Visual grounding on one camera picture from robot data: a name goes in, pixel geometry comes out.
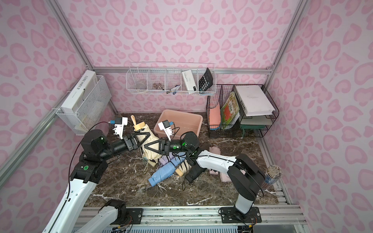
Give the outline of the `pink plastic storage box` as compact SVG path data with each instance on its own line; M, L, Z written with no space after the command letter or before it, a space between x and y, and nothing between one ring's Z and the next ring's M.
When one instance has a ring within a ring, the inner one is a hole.
M180 130L174 137L174 139L180 139L180 136L185 133L192 131L198 137L200 134L203 117L199 114L187 113L187 112L180 112L175 110L166 109L162 112L158 122L154 127L154 133L159 137L167 137L163 130L160 130L158 127L158 123L168 120L169 122L174 122L176 127L180 127Z

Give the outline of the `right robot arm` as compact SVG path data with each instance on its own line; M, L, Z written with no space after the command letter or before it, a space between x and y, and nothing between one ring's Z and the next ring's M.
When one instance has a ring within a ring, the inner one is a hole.
M184 133L179 140L159 139L145 144L144 147L160 155L172 152L177 157L179 152L183 152L185 161L191 166L185 175L189 183L196 180L205 170L226 174L239 194L235 209L243 215L249 212L258 193L262 191L265 174L253 160L245 154L223 156L205 150L192 131Z

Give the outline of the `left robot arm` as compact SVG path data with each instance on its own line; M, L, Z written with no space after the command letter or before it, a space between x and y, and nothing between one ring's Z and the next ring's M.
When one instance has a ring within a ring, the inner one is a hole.
M88 197L98 185L108 167L107 161L126 151L139 149L150 135L148 132L133 132L123 139L110 143L102 130L88 131L80 143L83 152L69 176L64 197L44 232L72 232ZM96 216L81 227L78 232L101 233L110 225L117 226L115 230L117 233L125 226L129 226L129 229L126 230L126 232L129 232L133 225L141 223L142 215L142 208L128 209L124 201L110 199Z

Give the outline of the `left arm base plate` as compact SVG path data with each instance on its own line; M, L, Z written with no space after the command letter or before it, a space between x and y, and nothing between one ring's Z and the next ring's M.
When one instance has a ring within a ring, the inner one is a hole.
M142 216L143 216L143 208L120 208L118 209L118 216L117 219L112 223L114 225L140 225Z

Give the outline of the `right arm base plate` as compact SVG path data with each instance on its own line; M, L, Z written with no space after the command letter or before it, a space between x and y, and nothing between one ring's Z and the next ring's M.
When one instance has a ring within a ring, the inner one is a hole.
M258 207L252 206L248 213L243 214L234 207L221 207L218 210L222 223L250 223L262 222L261 213Z

